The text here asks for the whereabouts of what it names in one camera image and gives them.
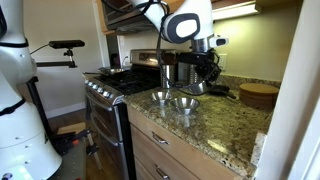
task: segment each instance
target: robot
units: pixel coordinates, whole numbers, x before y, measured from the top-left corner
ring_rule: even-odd
[[[213,35],[210,0],[185,0],[170,15],[162,1],[131,2],[153,22],[162,39],[178,44],[191,40],[192,52],[177,58],[195,64],[202,81],[186,87],[171,84],[188,88],[192,95],[205,92],[210,86],[208,82],[215,81],[220,73],[217,63],[212,61],[212,48],[228,43],[228,39]],[[27,82],[36,72],[24,36],[22,7],[22,0],[0,0],[0,177],[3,180],[48,179],[62,162],[48,140],[37,108],[26,102],[17,89],[18,84]]]
[[[0,0],[0,6],[0,177],[48,179],[62,158],[48,140],[37,108],[17,89],[36,72],[23,31],[23,1]]]

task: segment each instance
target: stainless steel bowl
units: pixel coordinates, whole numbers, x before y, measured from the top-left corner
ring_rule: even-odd
[[[157,106],[166,106],[171,99],[171,94],[169,92],[155,92],[151,95],[152,101]]]
[[[200,102],[192,98],[175,98],[171,104],[183,115],[192,114],[200,106]]]

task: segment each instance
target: backsplash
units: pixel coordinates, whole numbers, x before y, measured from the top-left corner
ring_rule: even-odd
[[[246,78],[246,77],[239,77],[239,76],[229,76],[229,75],[220,75],[217,80],[217,84],[228,86],[230,89],[237,90],[237,91],[239,91],[239,86],[244,83],[267,84],[277,88],[280,88],[281,86],[280,81],[270,81],[270,80]]]

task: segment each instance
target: baseboard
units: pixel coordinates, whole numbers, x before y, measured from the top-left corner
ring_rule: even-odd
[[[78,103],[78,104],[73,104],[71,106],[65,106],[65,107],[54,109],[51,111],[46,111],[45,113],[46,113],[47,118],[49,119],[49,118],[53,118],[56,116],[67,114],[67,113],[70,113],[73,111],[84,109],[85,107],[86,107],[85,102],[82,102],[82,103]]]

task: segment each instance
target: light fixture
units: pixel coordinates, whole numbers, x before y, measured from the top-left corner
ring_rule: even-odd
[[[227,6],[212,11],[213,20],[228,19],[233,17],[246,16],[250,14],[258,14],[262,8],[256,5],[256,1],[245,2],[232,6]]]

